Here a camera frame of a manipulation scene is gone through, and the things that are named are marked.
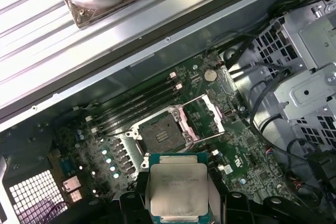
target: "ventilation grille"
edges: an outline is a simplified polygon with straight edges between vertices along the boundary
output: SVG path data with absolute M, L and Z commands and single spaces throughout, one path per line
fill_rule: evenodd
M 276 61 L 278 65 L 283 65 L 281 59 L 286 63 L 298 57 L 288 38 L 284 36 L 281 30 L 276 30 L 274 26 L 271 26 L 262 33 L 262 35 L 256 38 L 256 42 L 258 53 L 265 63 L 274 64 L 274 61 Z M 273 78 L 278 73 L 278 70 L 268 70 Z
M 307 121 L 305 118 L 300 118 L 300 120 L 297 120 L 297 122 L 301 124 L 307 124 Z
M 55 207 L 64 200 L 49 170 L 12 186 L 9 190 L 15 201 L 13 208 L 22 224 L 42 224 L 46 215 L 49 214 L 50 221 L 67 209 L 65 204 Z
M 336 128 L 333 124 L 334 119 L 331 116 L 318 116 L 322 126 L 321 132 L 329 145 L 336 148 Z
M 324 144 L 317 129 L 301 127 L 301 130 L 304 133 L 304 136 L 306 137 L 307 140 L 310 140 L 316 144 Z

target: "metal side panel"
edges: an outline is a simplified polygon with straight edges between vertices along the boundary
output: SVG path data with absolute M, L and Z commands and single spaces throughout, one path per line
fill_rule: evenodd
M 152 59 L 155 57 L 160 57 L 163 61 L 167 60 L 169 66 L 172 66 L 171 64 L 176 64 L 183 59 L 186 59 L 186 57 L 191 57 L 192 55 L 195 55 L 196 53 L 203 50 L 209 41 L 216 39 L 227 29 L 231 30 L 237 29 L 237 27 L 239 28 L 241 26 L 245 27 L 248 25 L 245 23 L 255 22 L 260 19 L 260 17 L 264 15 L 267 7 L 264 6 L 264 8 L 259 8 L 257 11 L 254 11 L 255 6 L 251 3 L 261 3 L 262 1 L 265 0 L 210 1 L 204 6 L 207 11 L 205 12 L 205 16 L 200 18 L 199 12 L 203 12 L 204 8 L 198 8 L 197 10 L 190 11 L 187 15 L 178 18 L 176 21 L 170 22 L 169 24 L 165 25 L 163 31 L 161 31 L 162 29 L 157 29 L 153 32 L 148 33 L 145 36 L 142 36 L 142 39 L 137 39 L 136 41 L 129 43 L 127 46 L 117 49 L 115 52 L 122 56 L 122 60 L 115 60 L 112 63 L 108 64 L 108 62 L 106 62 L 108 60 L 107 58 L 113 58 L 115 57 L 115 54 L 107 54 L 106 56 L 101 57 L 91 64 L 88 64 L 87 66 L 70 73 L 66 77 L 55 81 L 52 85 L 41 88 L 41 90 L 39 90 L 38 92 L 34 92 L 34 94 L 27 96 L 25 99 L 21 99 L 5 107 L 4 109 L 1 109 L 0 132 L 8 129 L 9 127 L 12 127 L 15 124 L 18 124 L 19 122 L 22 122 L 23 120 L 31 118 L 34 115 L 40 115 L 41 118 L 44 118 L 45 116 L 49 118 L 50 116 L 48 116 L 48 113 L 50 113 L 50 111 L 46 110 L 47 108 L 57 107 L 53 105 L 61 103 L 61 108 L 67 107 L 64 106 L 64 103 L 72 104 L 70 100 L 72 100 L 74 94 L 83 94 L 82 91 L 84 91 L 86 88 L 94 86 L 96 83 L 100 82 L 100 80 L 111 76 L 122 69 L 127 68 L 131 71 L 133 70 L 133 68 L 136 68 L 140 64 L 145 63 L 146 61 L 148 62 L 148 59 Z M 243 13 L 246 13 L 244 15 L 240 13 L 241 19 L 235 18 L 235 13 L 240 12 L 241 10 L 243 10 Z M 187 18 L 189 20 L 191 19 L 193 22 L 191 24 L 189 23 L 189 26 L 183 26 L 186 24 Z M 162 36 L 162 34 L 166 34 L 166 29 L 171 29 L 171 26 L 176 26 L 175 23 L 178 22 L 182 23 L 180 24 L 180 27 L 177 26 L 179 29 L 176 28 L 175 30 L 169 31 L 169 37 Z M 136 50 L 133 49 L 130 53 L 127 53 L 127 50 L 130 50 L 129 47 L 134 47 L 134 44 L 137 43 L 143 43 L 143 40 L 149 41 L 147 42 L 146 46 L 138 45 L 138 47 L 136 47 Z M 171 56 L 177 58 L 176 62 L 169 62 Z M 168 65 L 164 65 L 161 71 L 163 71 L 167 67 Z M 88 71 L 88 73 L 84 77 L 78 74 L 78 72 L 83 72 L 83 70 Z M 147 76 L 147 78 L 149 78 L 153 74 L 155 73 L 149 73 L 149 76 Z M 65 82 L 64 84 L 63 79 L 66 78 L 68 80 L 70 76 L 73 77 L 72 82 Z M 99 87 L 100 86 L 97 86 L 96 90 L 99 90 L 99 92 L 101 92 L 101 89 Z M 36 93 L 41 93 L 42 91 L 46 94 L 44 96 L 41 95 L 39 98 L 34 100 L 34 96 L 36 96 Z M 86 91 L 92 93 L 92 89 L 88 88 L 88 90 Z
M 81 30 L 63 0 L 1 0 L 0 109 L 209 1 L 139 0 Z

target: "integrated circuit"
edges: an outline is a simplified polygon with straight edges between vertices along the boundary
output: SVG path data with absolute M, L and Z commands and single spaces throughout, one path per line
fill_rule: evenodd
M 259 174 L 259 177 L 261 180 L 267 180 L 268 179 L 268 174 L 267 172 L 262 172 Z
M 255 142 L 256 141 L 253 137 L 249 137 L 249 138 L 246 139 L 246 143 L 247 143 L 248 146 L 253 145 Z
M 145 126 L 140 133 L 150 153 L 164 153 L 185 145 L 182 132 L 171 114 Z

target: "green circuit board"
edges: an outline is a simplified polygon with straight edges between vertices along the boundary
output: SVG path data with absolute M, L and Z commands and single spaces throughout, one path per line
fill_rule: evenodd
M 281 171 L 278 171 L 279 167 L 273 157 L 269 158 L 269 166 L 270 169 L 275 171 L 275 174 L 266 166 L 265 151 L 267 147 L 259 142 L 250 132 L 246 123 L 244 123 L 245 112 L 242 113 L 239 109 L 244 104 L 228 71 L 224 67 L 211 70 L 216 60 L 219 60 L 217 57 L 218 55 L 209 57 L 204 57 L 203 55 L 195 56 L 105 104 L 89 110 L 85 115 L 64 125 L 64 127 L 55 129 L 57 146 L 59 148 L 65 146 L 64 156 L 70 157 L 74 163 L 74 170 L 71 174 L 82 174 L 82 178 L 86 181 L 84 184 L 89 187 L 88 192 L 104 184 L 104 187 L 109 188 L 105 190 L 108 193 L 103 193 L 105 197 L 113 197 L 113 195 L 129 189 L 134 184 L 137 173 L 143 168 L 146 140 L 148 139 L 135 140 L 126 136 L 125 131 L 129 130 L 136 122 L 148 118 L 163 108 L 168 106 L 177 106 L 179 108 L 182 104 L 193 100 L 183 106 L 188 125 L 193 129 L 198 139 L 209 138 L 218 134 L 219 128 L 218 122 L 216 123 L 214 120 L 214 112 L 209 110 L 202 98 L 199 98 L 202 95 L 207 95 L 217 113 L 221 115 L 220 122 L 225 129 L 225 133 L 192 145 L 190 150 L 208 152 L 211 160 L 210 164 L 220 170 L 223 175 L 223 181 L 229 190 L 241 191 L 256 202 L 262 202 L 264 198 L 272 195 L 291 198 L 291 193 L 279 178 Z M 138 108 L 137 111 L 129 115 L 129 118 L 126 117 L 126 119 L 121 120 L 119 117 L 123 122 L 120 124 L 121 126 L 118 126 L 119 122 L 121 122 L 119 119 L 114 120 L 114 124 L 111 125 L 101 119 L 101 115 L 107 113 L 106 111 L 117 111 L 118 107 L 126 108 L 123 107 L 123 104 L 128 102 L 129 106 L 132 106 L 132 104 L 136 103 L 134 102 L 134 97 L 137 94 L 146 92 L 156 83 L 166 80 L 172 72 L 176 74 L 175 84 L 182 85 L 182 88 L 178 90 L 178 95 L 175 97 L 164 99 L 163 95 L 158 95 L 156 99 L 148 98 L 151 109 L 142 110 L 141 108 L 144 107 L 145 101 L 144 103 L 139 103 L 137 107 L 130 109 L 132 112 Z M 124 118 L 127 113 L 128 110 L 121 112 Z M 170 120 L 166 114 L 162 113 L 147 120 L 141 124 L 140 134 L 145 131 L 146 127 L 147 131 L 152 134 L 151 131 L 156 129 L 153 126 L 154 123 L 164 119 Z M 78 130 L 81 132 L 80 135 L 83 136 L 81 137 L 82 139 L 76 136 L 76 131 Z M 162 138 L 164 134 L 167 134 L 169 138 L 170 132 L 168 130 L 167 132 L 163 131 L 165 133 L 161 132 L 154 135 Z M 171 148 L 171 144 L 165 145 L 163 148 L 166 148 L 165 150 L 178 151 L 183 150 L 183 147 L 185 147 L 177 145 L 175 146 L 176 148 Z M 136 170 L 134 173 L 126 172 L 124 163 L 121 163 L 118 158 L 116 146 L 123 146 L 123 150 L 127 152 L 127 156 L 132 162 L 133 170 Z M 107 150 L 107 154 L 102 155 L 103 150 Z M 112 162 L 107 163 L 107 158 L 111 158 Z M 114 164 L 116 170 L 120 171 L 118 179 L 114 177 L 115 171 L 111 172 L 110 170 L 111 164 Z M 79 165 L 85 167 L 85 169 L 78 171 L 77 167 Z M 90 174 L 93 170 L 96 171 L 94 176 Z

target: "cable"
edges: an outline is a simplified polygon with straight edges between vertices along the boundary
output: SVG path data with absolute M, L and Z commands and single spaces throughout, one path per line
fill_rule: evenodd
M 248 65 L 245 65 L 245 66 L 243 66 L 239 69 L 230 71 L 229 74 L 236 74 L 236 73 L 239 73 L 239 72 L 243 72 L 247 69 L 256 68 L 256 67 L 259 67 L 259 66 L 267 67 L 267 68 L 274 69 L 274 70 L 285 70 L 286 69 L 286 67 L 278 66 L 278 65 L 274 65 L 274 64 L 269 64 L 269 63 L 264 63 L 264 62 L 254 62 L 254 63 L 248 64 Z
M 288 153 L 287 151 L 279 148 L 277 145 L 275 145 L 274 143 L 270 142 L 267 138 L 265 138 L 262 134 L 262 132 L 260 132 L 258 129 L 257 129 L 257 126 L 254 122 L 254 117 L 256 116 L 256 113 L 261 105 L 261 103 L 263 102 L 265 96 L 273 89 L 276 87 L 276 85 L 284 80 L 285 78 L 287 77 L 287 74 L 285 71 L 282 71 L 282 72 L 279 72 L 279 74 L 273 79 L 271 80 L 270 84 L 267 85 L 264 90 L 261 92 L 260 96 L 257 98 L 256 102 L 255 102 L 255 105 L 252 109 L 252 112 L 251 112 L 251 116 L 250 116 L 250 121 L 249 121 L 249 124 L 250 124 L 250 127 L 251 127 L 251 131 L 252 133 L 254 133 L 255 135 L 257 135 L 260 140 L 262 140 L 265 144 L 267 144 L 268 146 L 270 146 L 273 150 L 277 150 L 278 152 L 282 153 L 282 154 L 285 154 L 286 156 L 291 156 L 291 157 L 294 157 L 296 159 L 299 159 L 303 162 L 306 162 L 306 160 L 302 157 L 299 157 L 297 155 L 294 155 L 294 154 L 291 154 L 291 153 Z
M 300 142 L 301 142 L 301 143 L 304 142 L 304 143 L 310 144 L 310 145 L 313 147 L 313 149 L 314 149 L 315 151 L 318 151 L 318 147 L 317 147 L 315 144 L 311 143 L 310 141 L 308 141 L 308 140 L 306 140 L 306 139 L 303 139 L 303 138 L 296 138 L 296 139 L 294 139 L 294 140 L 292 140 L 292 141 L 290 141 L 290 142 L 288 143 L 288 145 L 287 145 L 287 152 L 291 153 L 291 150 L 292 150 L 292 148 L 293 148 L 293 145 L 294 145 L 294 143 L 296 143 L 296 142 L 299 142 L 299 144 L 300 144 Z M 291 163 L 292 163 L 292 159 L 291 159 L 290 157 L 288 157 L 288 168 L 291 167 Z
M 250 102 L 251 100 L 251 95 L 252 95 L 252 92 L 253 92 L 253 89 L 255 89 L 257 86 L 259 86 L 260 84 L 264 83 L 265 85 L 267 85 L 267 81 L 265 80 L 261 80 L 261 81 L 258 81 L 256 84 L 254 84 L 250 90 L 248 91 L 248 94 L 247 94 L 247 101 Z
M 253 29 L 249 33 L 256 34 L 255 37 L 247 37 L 247 39 L 238 47 L 237 51 L 232 55 L 230 59 L 225 62 L 227 69 L 230 69 L 237 61 L 241 58 L 247 48 L 252 44 L 252 42 L 259 36 L 259 34 L 269 26 L 271 19 L 269 17 L 263 19 L 257 24 L 257 28 Z
M 319 1 L 322 0 L 280 0 L 274 3 L 272 6 L 268 8 L 267 11 L 268 17 L 259 22 L 257 24 L 257 28 L 254 28 L 248 32 L 251 35 L 257 34 L 257 36 L 255 36 L 254 38 L 246 36 L 240 37 L 241 39 L 240 42 L 242 42 L 242 44 L 239 46 L 239 48 L 233 54 L 233 56 L 226 61 L 225 63 L 226 68 L 230 69 L 235 63 L 238 62 L 238 60 L 241 58 L 241 56 L 244 54 L 247 48 L 252 44 L 253 40 L 257 38 L 260 35 L 260 33 L 270 25 L 270 21 L 272 19 L 281 17 L 284 13 L 290 10 L 302 8 Z M 226 44 L 221 46 L 221 49 L 218 52 L 222 52 L 223 48 L 227 48 Z
M 263 126 L 261 127 L 260 129 L 260 132 L 264 132 L 264 130 L 266 129 L 266 127 L 271 123 L 273 122 L 274 120 L 276 119 L 282 119 L 282 116 L 280 114 L 277 114 L 275 116 L 272 116 L 271 118 L 269 118 L 264 124 Z
M 61 202 L 56 203 L 56 204 L 50 209 L 50 211 L 45 215 L 43 224 L 47 224 L 47 223 L 48 223 L 48 217 L 49 217 L 49 215 L 52 213 L 52 211 L 54 211 L 54 210 L 55 210 L 57 207 L 59 207 L 59 205 L 61 205 L 61 204 L 66 204 L 68 207 L 70 206 L 69 202 L 66 202 L 66 201 L 61 201 Z

